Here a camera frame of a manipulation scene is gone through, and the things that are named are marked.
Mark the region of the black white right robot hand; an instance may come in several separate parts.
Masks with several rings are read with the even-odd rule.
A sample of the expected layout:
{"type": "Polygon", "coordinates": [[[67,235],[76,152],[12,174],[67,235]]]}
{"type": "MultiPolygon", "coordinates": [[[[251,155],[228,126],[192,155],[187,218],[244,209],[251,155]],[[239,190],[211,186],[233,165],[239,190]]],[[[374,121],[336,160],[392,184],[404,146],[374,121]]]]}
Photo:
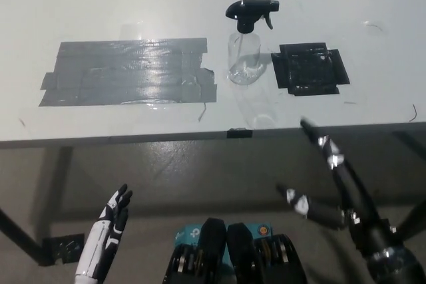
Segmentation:
{"type": "Polygon", "coordinates": [[[356,174],[349,160],[330,135],[302,118],[300,126],[325,160],[341,203],[329,206],[284,184],[276,189],[286,203],[298,214],[332,230],[348,228],[352,240],[363,257],[370,257],[402,241],[392,232],[387,221],[380,218],[371,196],[356,174]]]}

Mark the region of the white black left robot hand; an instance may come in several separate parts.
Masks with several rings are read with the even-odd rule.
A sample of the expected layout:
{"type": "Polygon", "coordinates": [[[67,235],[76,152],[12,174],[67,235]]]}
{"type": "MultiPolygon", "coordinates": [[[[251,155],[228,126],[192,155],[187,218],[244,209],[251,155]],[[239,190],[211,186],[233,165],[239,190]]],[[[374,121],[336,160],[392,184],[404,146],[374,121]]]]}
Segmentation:
{"type": "Polygon", "coordinates": [[[131,197],[132,191],[123,184],[106,203],[87,237],[75,272],[75,283],[105,282],[126,227],[131,197]]]}

